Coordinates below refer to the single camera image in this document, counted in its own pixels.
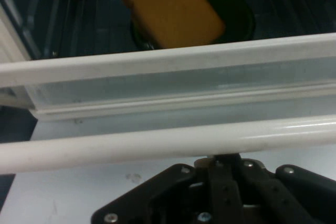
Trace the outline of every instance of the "wire rack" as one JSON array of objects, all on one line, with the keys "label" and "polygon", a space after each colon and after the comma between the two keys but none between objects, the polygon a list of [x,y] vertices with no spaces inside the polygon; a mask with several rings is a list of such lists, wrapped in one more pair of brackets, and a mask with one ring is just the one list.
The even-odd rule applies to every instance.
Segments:
[{"label": "wire rack", "polygon": [[[336,0],[245,0],[254,12],[253,39],[336,30]],[[59,57],[137,51],[130,10],[121,0],[66,0]]]}]

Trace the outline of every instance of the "metal screw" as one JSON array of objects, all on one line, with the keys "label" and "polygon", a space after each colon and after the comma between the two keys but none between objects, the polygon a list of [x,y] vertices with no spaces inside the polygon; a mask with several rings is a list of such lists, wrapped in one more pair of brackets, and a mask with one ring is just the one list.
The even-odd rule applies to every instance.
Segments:
[{"label": "metal screw", "polygon": [[245,161],[244,165],[247,166],[247,167],[252,167],[253,163],[251,161]]},{"label": "metal screw", "polygon": [[181,173],[190,173],[190,169],[187,167],[182,167]]},{"label": "metal screw", "polygon": [[290,167],[285,167],[283,170],[285,171],[285,173],[290,173],[290,174],[294,173],[294,169]]},{"label": "metal screw", "polygon": [[209,222],[211,220],[212,216],[208,212],[201,212],[197,216],[197,220],[200,222]]},{"label": "metal screw", "polygon": [[118,215],[116,215],[116,214],[107,214],[104,217],[104,221],[106,223],[115,223],[115,222],[118,221]]}]

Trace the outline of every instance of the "white surface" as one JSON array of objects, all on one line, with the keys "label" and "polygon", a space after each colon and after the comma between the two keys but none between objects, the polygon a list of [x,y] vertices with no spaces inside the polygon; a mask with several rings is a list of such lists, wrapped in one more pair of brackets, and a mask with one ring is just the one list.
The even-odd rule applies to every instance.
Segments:
[{"label": "white surface", "polygon": [[4,63],[0,88],[336,56],[336,33]]},{"label": "white surface", "polygon": [[265,120],[0,145],[0,173],[336,142],[336,116]]},{"label": "white surface", "polygon": [[[48,127],[44,127],[47,124],[38,123],[32,140],[44,138],[47,134],[45,130],[49,130]],[[73,125],[72,129],[68,127],[67,134],[80,135],[81,125],[85,127],[83,124]],[[55,128],[50,138],[63,134],[59,132],[57,125]],[[249,153],[243,157],[258,159],[271,171],[283,164],[294,164],[336,179],[335,153],[336,146],[329,145]],[[126,193],[138,183],[144,182],[172,164],[192,164],[194,160],[196,158],[165,159],[17,174],[0,214],[0,223],[89,224],[95,210]]]}]

